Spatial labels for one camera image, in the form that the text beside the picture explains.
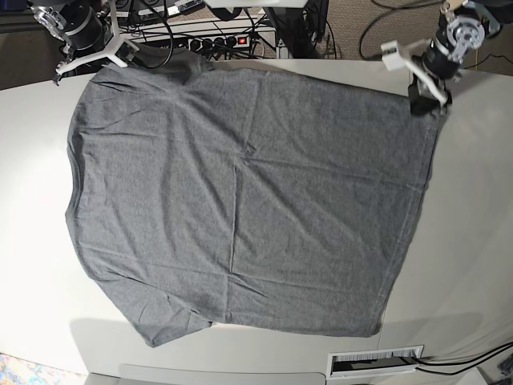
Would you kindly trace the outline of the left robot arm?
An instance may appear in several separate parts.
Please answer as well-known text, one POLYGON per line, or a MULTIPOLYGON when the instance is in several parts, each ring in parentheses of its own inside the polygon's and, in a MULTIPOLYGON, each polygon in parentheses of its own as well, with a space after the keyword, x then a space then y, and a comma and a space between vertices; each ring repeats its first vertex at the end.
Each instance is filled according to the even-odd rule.
POLYGON ((410 57, 410 113, 424 116, 451 104, 446 81, 459 75, 469 51, 477 51, 502 26, 511 24, 511 1, 445 1, 434 37, 421 55, 410 57))

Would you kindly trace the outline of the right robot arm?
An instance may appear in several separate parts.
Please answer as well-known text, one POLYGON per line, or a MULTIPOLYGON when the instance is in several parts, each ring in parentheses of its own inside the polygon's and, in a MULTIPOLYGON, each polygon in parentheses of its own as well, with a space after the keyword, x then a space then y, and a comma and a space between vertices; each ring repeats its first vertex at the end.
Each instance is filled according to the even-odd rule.
POLYGON ((139 51, 121 34, 114 1, 32 1, 30 9, 39 24, 64 42, 64 60, 53 78, 56 85, 80 67, 126 67, 139 51))

